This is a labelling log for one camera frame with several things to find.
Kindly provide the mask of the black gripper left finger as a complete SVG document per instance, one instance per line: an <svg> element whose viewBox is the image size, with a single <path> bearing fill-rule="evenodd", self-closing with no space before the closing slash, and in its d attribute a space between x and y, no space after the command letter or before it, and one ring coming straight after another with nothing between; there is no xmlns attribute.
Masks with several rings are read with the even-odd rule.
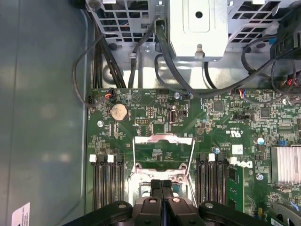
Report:
<svg viewBox="0 0 301 226"><path fill-rule="evenodd" d="M152 180L149 197L134 205L115 201L68 223L69 226L159 226L162 221L162 180Z"/></svg>

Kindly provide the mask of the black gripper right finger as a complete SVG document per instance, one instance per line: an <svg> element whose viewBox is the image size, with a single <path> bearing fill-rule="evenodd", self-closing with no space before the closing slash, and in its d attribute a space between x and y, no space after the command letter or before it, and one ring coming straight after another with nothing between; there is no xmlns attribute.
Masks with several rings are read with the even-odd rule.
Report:
<svg viewBox="0 0 301 226"><path fill-rule="evenodd" d="M214 201L195 207L188 200L175 197L170 180L162 181L162 194L167 205L168 226L257 226L259 220Z"/></svg>

